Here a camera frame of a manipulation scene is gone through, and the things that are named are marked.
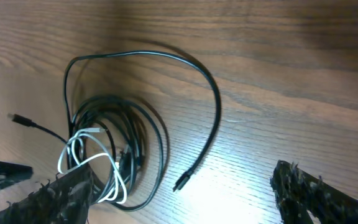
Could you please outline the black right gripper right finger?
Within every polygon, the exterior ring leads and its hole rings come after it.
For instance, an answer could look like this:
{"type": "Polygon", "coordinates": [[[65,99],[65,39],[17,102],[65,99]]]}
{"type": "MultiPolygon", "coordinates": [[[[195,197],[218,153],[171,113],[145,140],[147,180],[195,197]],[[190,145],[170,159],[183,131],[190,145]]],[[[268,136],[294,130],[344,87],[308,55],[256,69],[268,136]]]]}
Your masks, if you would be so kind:
{"type": "Polygon", "coordinates": [[[358,200],[279,160],[270,179],[276,206],[284,223],[358,223],[358,200]]]}

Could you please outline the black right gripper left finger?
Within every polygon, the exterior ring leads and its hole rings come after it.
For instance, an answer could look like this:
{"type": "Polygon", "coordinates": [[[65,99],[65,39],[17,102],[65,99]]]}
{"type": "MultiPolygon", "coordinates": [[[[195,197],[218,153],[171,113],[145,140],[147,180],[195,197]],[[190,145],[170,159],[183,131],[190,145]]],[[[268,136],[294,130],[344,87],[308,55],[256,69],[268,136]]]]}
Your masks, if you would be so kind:
{"type": "Polygon", "coordinates": [[[81,166],[0,211],[0,223],[85,224],[92,191],[91,168],[81,166]]]}

